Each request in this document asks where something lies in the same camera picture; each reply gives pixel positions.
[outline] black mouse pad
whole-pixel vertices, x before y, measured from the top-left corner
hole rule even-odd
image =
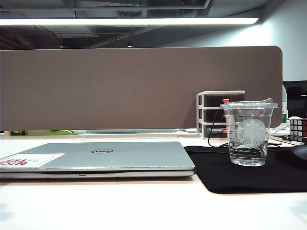
[[[228,148],[187,146],[206,188],[219,194],[307,192],[307,161],[289,147],[270,148],[266,164],[248,167],[233,164]]]

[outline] ceiling light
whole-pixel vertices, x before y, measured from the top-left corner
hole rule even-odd
[[[254,24],[258,18],[57,18],[0,19],[0,25],[233,25]]]

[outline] desk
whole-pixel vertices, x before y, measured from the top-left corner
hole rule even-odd
[[[175,134],[150,138],[4,135],[0,139],[1,157],[51,142],[180,141],[183,146],[207,146],[196,135]],[[212,141],[216,146],[221,143],[225,141]],[[166,180],[2,182],[0,195],[1,230],[307,229],[307,193],[219,195],[209,192],[197,175]]]

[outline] plastic cup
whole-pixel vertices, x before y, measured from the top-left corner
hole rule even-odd
[[[224,109],[232,163],[244,166],[265,164],[268,150],[272,98],[264,101],[243,101],[221,104]]]

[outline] brown partition panel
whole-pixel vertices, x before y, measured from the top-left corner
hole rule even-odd
[[[245,90],[280,106],[276,46],[1,51],[1,130],[196,127],[195,96]]]

